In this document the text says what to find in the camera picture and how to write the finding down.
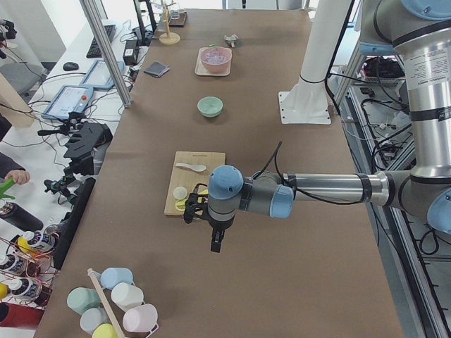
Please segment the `white ceramic spoon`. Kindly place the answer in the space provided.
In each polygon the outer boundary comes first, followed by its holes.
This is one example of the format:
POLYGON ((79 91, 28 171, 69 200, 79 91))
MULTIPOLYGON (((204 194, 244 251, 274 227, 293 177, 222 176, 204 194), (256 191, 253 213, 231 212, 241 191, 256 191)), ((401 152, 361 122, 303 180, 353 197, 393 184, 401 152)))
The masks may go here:
POLYGON ((181 162, 176 163, 175 167, 188 169, 188 170, 194 171, 196 173, 202 173, 202 172, 204 172, 206 170, 206 166, 205 165, 192 165, 192 164, 189 164, 189 163, 181 163, 181 162))

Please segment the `mint green bowl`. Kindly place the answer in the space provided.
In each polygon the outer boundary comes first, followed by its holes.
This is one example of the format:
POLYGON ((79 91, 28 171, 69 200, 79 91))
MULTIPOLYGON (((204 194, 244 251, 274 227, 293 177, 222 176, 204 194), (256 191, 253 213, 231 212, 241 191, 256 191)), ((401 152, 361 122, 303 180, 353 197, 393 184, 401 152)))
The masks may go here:
POLYGON ((206 118, 215 118, 223 110, 223 102, 215 96, 206 96, 197 103, 200 114, 206 118))

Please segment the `pink bowl of ice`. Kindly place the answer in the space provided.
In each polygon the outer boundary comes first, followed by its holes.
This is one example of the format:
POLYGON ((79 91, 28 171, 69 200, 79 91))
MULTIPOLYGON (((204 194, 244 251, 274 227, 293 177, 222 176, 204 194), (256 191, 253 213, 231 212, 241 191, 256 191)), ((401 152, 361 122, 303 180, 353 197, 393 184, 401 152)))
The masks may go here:
POLYGON ((207 47, 200 54, 201 64, 212 74, 224 73, 231 60, 232 50, 222 46, 207 47))

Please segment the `metal ice scoop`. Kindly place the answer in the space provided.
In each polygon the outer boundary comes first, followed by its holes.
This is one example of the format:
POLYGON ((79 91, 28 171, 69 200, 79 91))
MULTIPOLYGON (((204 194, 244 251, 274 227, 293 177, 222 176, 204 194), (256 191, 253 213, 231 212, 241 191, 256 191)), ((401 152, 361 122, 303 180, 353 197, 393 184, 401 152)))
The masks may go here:
POLYGON ((224 36, 224 41, 230 48, 235 48, 237 46, 237 42, 239 40, 240 40, 240 37, 237 34, 224 36))

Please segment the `wooden cutting board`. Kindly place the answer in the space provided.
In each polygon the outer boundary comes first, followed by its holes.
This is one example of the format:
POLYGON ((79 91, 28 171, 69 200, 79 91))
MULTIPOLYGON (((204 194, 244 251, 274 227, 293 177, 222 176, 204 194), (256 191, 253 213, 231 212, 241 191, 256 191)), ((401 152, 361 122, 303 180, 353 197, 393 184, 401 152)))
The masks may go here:
POLYGON ((225 159, 225 153, 219 152, 176 151, 164 214, 171 216, 182 215, 185 209, 183 202, 186 202, 189 193, 192 192, 196 184, 207 184, 211 171, 220 165, 224 165, 225 159), (191 166, 200 165, 205 167, 205 169, 201 172, 196 172, 183 166, 178 167, 178 163, 185 163, 191 166))

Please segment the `pastel cup rack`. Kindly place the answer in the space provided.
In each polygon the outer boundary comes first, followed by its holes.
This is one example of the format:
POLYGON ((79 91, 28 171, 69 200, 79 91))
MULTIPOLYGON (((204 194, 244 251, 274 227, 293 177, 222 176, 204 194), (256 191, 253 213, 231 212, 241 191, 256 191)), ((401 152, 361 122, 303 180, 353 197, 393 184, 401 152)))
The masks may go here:
POLYGON ((159 329, 156 307, 144 300, 144 292, 129 268, 87 271, 92 287, 76 287, 67 306, 80 315, 80 328, 89 337, 152 337, 159 329))

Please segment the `cream plastic tray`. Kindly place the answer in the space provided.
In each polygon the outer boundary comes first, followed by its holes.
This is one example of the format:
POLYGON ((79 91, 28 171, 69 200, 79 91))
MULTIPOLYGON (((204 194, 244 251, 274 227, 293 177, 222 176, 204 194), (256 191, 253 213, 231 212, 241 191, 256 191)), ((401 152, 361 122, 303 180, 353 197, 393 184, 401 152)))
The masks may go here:
POLYGON ((224 68, 220 73, 210 73, 202 63, 202 52, 206 50, 207 47, 202 47, 198 51, 196 65, 194 67, 194 73, 198 76, 213 76, 213 77, 225 77, 230 74, 231 69, 231 61, 226 64, 226 68, 224 68))

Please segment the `grey folded cloth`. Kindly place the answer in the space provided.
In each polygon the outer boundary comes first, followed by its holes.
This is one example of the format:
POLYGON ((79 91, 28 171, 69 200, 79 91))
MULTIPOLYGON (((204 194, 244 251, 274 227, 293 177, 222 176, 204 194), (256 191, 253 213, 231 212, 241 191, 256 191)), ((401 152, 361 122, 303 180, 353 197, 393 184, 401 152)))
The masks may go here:
POLYGON ((154 61, 149 67, 144 69, 144 73, 152 77, 160 78, 170 70, 170 66, 154 61))

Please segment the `blue teach pendant far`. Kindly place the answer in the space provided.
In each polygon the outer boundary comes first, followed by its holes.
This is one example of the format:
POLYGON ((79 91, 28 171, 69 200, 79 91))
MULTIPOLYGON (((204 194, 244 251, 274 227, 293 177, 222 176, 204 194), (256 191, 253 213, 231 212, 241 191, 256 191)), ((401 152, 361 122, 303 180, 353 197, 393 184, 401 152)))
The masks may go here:
POLYGON ((105 61, 95 60, 82 78, 80 86, 88 86, 103 91, 110 90, 114 83, 105 61))

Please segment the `blue teach pendant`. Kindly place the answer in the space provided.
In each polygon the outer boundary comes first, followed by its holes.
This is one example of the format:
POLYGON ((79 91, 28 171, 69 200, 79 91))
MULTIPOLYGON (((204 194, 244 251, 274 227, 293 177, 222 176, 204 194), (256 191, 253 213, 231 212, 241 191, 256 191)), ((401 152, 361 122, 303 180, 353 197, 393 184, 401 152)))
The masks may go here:
POLYGON ((48 120, 67 120, 70 113, 82 113, 93 93, 92 86, 64 85, 45 108, 42 117, 48 120))
POLYGON ((114 83, 105 61, 95 60, 82 78, 80 86, 88 86, 103 91, 110 90, 114 83))

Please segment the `wooden cup tree stand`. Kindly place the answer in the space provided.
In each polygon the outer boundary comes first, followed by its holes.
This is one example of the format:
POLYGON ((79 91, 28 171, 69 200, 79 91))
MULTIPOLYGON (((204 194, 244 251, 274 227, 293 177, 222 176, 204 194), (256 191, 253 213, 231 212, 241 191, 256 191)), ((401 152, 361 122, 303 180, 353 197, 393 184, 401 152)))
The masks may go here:
POLYGON ((180 36, 171 31, 170 21, 173 16, 173 12, 175 11, 174 6, 178 4, 174 1, 160 1, 159 2, 162 14, 160 17, 160 21, 157 24, 157 38, 160 43, 164 45, 174 45, 180 41, 180 36))

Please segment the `blue teach pendant near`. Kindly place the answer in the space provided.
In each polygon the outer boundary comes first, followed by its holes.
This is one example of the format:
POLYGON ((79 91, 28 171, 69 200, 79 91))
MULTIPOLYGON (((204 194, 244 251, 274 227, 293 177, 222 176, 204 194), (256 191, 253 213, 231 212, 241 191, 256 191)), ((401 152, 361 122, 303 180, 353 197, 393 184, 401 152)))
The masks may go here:
POLYGON ((64 85, 45 108, 42 117, 48 120, 67 120, 70 113, 82 113, 93 93, 92 86, 64 85))

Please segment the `seated person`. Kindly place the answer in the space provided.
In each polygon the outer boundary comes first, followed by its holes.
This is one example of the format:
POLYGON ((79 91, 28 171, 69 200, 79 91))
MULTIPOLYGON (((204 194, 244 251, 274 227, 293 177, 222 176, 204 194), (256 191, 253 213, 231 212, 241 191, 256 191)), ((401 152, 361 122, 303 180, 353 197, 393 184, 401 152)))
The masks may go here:
MULTIPOLYGON (((1 115, 1 140, 11 127, 12 124, 1 115)), ((1 153, 1 178, 5 180, 12 178, 15 184, 22 185, 30 181, 30 174, 11 157, 1 153)))

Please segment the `black computer mouse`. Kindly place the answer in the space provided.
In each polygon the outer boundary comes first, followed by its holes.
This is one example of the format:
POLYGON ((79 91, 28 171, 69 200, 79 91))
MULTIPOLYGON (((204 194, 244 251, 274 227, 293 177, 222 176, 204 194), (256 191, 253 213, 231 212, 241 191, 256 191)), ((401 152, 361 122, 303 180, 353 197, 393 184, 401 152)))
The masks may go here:
POLYGON ((74 63, 74 62, 66 62, 66 63, 63 64, 63 69, 65 71, 78 70, 79 69, 79 65, 77 63, 74 63))

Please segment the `aluminium frame post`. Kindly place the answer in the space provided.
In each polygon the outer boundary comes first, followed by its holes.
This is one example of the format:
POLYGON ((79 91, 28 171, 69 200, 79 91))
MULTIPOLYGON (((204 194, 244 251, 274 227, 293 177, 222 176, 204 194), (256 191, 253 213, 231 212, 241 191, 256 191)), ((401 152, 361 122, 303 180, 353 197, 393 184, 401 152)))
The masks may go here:
POLYGON ((97 5, 93 0, 80 0, 80 5, 82 6, 89 26, 91 27, 94 38, 99 45, 101 54, 109 69, 113 83, 116 87, 119 97, 121 98, 124 108, 128 108, 132 103, 131 96, 125 84, 125 80, 123 79, 122 73, 119 70, 116 57, 111 47, 111 43, 101 21, 100 12, 97 8, 97 5))

